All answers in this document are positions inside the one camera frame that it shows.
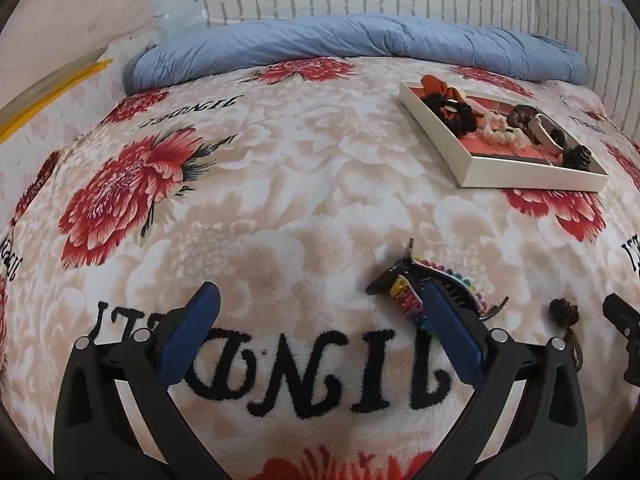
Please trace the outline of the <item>yellow edged bed frame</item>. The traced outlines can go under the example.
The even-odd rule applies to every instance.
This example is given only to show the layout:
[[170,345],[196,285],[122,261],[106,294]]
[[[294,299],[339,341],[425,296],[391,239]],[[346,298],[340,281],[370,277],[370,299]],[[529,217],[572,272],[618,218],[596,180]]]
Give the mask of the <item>yellow edged bed frame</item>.
[[1,142],[6,142],[38,113],[71,88],[113,63],[98,49],[76,58],[35,82],[1,109]]

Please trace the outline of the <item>blue folded quilt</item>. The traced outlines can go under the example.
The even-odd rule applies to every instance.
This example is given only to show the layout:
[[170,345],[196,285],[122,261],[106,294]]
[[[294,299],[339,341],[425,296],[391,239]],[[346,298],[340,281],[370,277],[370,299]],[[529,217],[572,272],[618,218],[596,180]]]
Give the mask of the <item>blue folded quilt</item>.
[[521,80],[582,86],[585,58],[567,44],[501,27],[379,13],[243,22],[172,38],[128,62],[127,94],[308,58],[397,56],[490,70]]

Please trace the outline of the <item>cream fluffy scrunchie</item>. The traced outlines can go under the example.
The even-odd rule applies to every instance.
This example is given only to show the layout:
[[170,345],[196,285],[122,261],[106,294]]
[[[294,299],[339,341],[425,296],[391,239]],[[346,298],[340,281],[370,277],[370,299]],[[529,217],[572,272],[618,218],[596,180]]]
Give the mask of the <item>cream fluffy scrunchie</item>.
[[521,128],[509,126],[506,116],[493,112],[483,116],[480,121],[480,132],[489,144],[499,144],[514,150],[524,150],[532,145]]

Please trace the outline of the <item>black scrunchie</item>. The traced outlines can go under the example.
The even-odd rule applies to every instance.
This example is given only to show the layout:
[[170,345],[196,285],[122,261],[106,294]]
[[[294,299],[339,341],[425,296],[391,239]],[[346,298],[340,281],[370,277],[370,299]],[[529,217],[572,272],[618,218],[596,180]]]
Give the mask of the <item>black scrunchie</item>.
[[477,119],[472,107],[465,102],[446,99],[438,93],[424,96],[422,102],[458,139],[477,129]]

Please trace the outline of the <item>floral plush bed blanket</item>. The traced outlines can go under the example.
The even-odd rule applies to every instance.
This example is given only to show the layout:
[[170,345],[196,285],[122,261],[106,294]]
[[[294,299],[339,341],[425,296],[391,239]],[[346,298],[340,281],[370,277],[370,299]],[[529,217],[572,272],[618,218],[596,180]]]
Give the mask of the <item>floral plush bed blanket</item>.
[[[608,173],[596,195],[468,190],[401,104],[431,74],[529,100]],[[407,479],[470,390],[440,344],[364,291],[412,243],[467,278],[495,326],[542,344],[578,307],[591,463],[638,400],[603,300],[639,300],[639,145],[577,89],[410,58],[317,58],[206,77],[99,107],[22,186],[1,235],[1,394],[53,460],[75,340],[119,341],[204,282],[222,309],[170,392],[237,479]]]

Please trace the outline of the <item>white strap wristwatch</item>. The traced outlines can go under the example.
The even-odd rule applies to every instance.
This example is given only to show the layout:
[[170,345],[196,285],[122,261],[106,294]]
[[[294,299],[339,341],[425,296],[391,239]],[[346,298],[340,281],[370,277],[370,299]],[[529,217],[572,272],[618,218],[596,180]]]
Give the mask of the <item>white strap wristwatch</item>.
[[549,153],[561,155],[567,148],[565,131],[547,115],[535,114],[529,121],[528,128]]

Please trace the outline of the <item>rainbow black claw clip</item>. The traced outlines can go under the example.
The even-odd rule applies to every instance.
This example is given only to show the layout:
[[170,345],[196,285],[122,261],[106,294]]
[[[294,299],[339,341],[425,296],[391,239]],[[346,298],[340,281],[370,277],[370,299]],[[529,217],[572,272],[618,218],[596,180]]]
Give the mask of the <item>rainbow black claw clip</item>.
[[505,296],[500,304],[488,304],[464,275],[417,257],[413,248],[414,239],[410,238],[402,256],[366,287],[366,294],[389,294],[420,330],[434,335],[431,317],[425,307],[427,300],[419,294],[419,286],[426,282],[442,286],[456,307],[474,312],[482,322],[496,316],[508,303],[509,297]]

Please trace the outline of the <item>rust orange scrunchie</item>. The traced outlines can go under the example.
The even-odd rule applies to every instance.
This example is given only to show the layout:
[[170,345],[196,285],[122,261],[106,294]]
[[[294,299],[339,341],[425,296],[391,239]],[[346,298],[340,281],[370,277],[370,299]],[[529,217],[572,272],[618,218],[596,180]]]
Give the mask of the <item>rust orange scrunchie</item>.
[[465,94],[463,91],[456,87],[451,87],[446,81],[439,79],[438,77],[427,74],[421,79],[422,90],[424,96],[439,96],[450,101],[456,101],[459,103],[465,102]]

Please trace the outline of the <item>white tray brick pattern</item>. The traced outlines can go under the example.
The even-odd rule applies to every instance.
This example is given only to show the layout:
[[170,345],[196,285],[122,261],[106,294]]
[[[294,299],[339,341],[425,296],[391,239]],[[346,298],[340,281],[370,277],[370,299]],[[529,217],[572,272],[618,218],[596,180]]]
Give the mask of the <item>white tray brick pattern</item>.
[[455,100],[429,106],[422,86],[405,81],[399,99],[462,188],[599,193],[608,183],[596,156],[553,118],[525,113],[527,126],[509,122],[509,116],[524,110],[522,102],[468,92],[464,102],[477,120],[477,128],[468,131]]

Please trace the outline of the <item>black claw hair clip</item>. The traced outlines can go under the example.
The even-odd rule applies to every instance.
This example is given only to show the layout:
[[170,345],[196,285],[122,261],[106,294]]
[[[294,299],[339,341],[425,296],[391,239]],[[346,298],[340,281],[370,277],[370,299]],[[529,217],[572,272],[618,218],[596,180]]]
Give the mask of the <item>black claw hair clip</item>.
[[578,171],[588,171],[591,165],[592,155],[589,148],[578,144],[564,148],[562,154],[562,166]]

